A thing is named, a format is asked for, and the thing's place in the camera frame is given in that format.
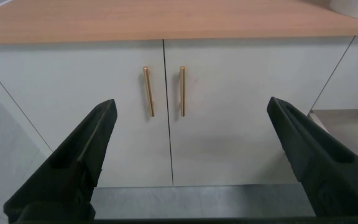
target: cabinet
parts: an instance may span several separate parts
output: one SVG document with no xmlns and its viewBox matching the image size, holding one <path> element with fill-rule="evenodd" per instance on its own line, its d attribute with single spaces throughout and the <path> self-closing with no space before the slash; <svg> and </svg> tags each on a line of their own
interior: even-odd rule
<svg viewBox="0 0 358 224">
<path fill-rule="evenodd" d="M 296 182 L 267 103 L 275 96 L 307 114 L 351 39 L 166 40 L 173 183 Z"/>
<path fill-rule="evenodd" d="M 51 149 L 98 103 L 118 120 L 99 187 L 171 186 L 162 41 L 0 45 L 0 82 Z M 150 68 L 150 118 L 142 68 Z"/>
<path fill-rule="evenodd" d="M 313 109 L 358 109 L 358 37 L 349 46 Z"/>
<path fill-rule="evenodd" d="M 118 119 L 98 187 L 291 183 L 267 103 L 275 96 L 307 114 L 351 40 L 0 45 L 0 82 L 51 149 L 95 105 L 115 99 Z"/>
</svg>

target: brass bar handle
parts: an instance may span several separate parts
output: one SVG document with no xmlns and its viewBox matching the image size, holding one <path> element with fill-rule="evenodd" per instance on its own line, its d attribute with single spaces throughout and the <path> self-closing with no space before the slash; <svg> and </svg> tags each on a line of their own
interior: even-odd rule
<svg viewBox="0 0 358 224">
<path fill-rule="evenodd" d="M 185 67 L 180 67 L 180 105 L 181 105 L 181 116 L 185 116 Z"/>
<path fill-rule="evenodd" d="M 150 87 L 150 69 L 147 66 L 143 67 L 143 75 L 146 84 L 147 101 L 149 102 L 150 117 L 154 117 L 154 103 L 153 103 L 152 90 Z"/>
</svg>

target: white cabinet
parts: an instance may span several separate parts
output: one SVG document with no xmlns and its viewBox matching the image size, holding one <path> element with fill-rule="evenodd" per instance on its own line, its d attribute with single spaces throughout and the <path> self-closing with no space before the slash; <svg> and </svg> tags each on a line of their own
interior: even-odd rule
<svg viewBox="0 0 358 224">
<path fill-rule="evenodd" d="M 99 187 L 172 185 L 162 41 L 0 45 L 0 82 L 51 149 L 98 103 L 118 119 Z M 150 68 L 150 118 L 142 67 Z"/>
<path fill-rule="evenodd" d="M 358 109 L 358 37 L 343 56 L 313 109 Z"/>
<path fill-rule="evenodd" d="M 351 39 L 165 41 L 174 184 L 295 182 L 267 104 L 275 96 L 307 114 Z"/>
</svg>

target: shelf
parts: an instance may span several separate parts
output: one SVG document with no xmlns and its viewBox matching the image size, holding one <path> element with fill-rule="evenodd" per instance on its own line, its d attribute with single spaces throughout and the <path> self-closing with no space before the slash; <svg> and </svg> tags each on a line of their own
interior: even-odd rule
<svg viewBox="0 0 358 224">
<path fill-rule="evenodd" d="M 358 155 L 358 110 L 314 110 L 310 117 Z"/>
<path fill-rule="evenodd" d="M 13 0 L 0 44 L 358 35 L 329 0 Z"/>
</svg>

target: wooden countertop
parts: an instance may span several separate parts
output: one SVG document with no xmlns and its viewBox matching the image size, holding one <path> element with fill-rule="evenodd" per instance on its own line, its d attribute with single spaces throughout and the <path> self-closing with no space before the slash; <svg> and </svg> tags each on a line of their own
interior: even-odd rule
<svg viewBox="0 0 358 224">
<path fill-rule="evenodd" d="M 0 44 L 358 35 L 329 0 L 13 0 Z"/>
</svg>

